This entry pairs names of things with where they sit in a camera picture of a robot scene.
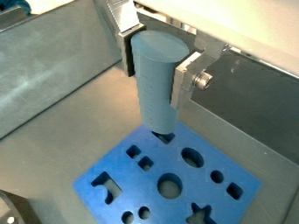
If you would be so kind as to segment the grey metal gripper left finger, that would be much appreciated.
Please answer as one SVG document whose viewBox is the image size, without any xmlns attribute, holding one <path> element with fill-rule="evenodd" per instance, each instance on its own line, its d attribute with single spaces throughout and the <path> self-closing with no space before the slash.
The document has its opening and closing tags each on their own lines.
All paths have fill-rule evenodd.
<svg viewBox="0 0 299 224">
<path fill-rule="evenodd" d="M 134 75 L 130 38 L 145 29 L 138 22 L 133 0 L 103 0 L 107 19 L 115 32 L 115 45 L 121 52 L 122 69 L 127 77 Z"/>
</svg>

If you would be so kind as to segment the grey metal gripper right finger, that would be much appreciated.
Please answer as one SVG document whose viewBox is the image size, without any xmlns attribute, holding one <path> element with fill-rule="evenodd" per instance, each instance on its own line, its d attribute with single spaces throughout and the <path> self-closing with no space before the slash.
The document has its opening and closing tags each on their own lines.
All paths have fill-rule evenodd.
<svg viewBox="0 0 299 224">
<path fill-rule="evenodd" d="M 193 45 L 196 50 L 174 68 L 170 95 L 170 106 L 174 109 L 190 99 L 194 88 L 200 90 L 208 88 L 212 75 L 206 72 L 206 68 L 229 49 L 228 44 L 201 31 L 196 31 Z"/>
</svg>

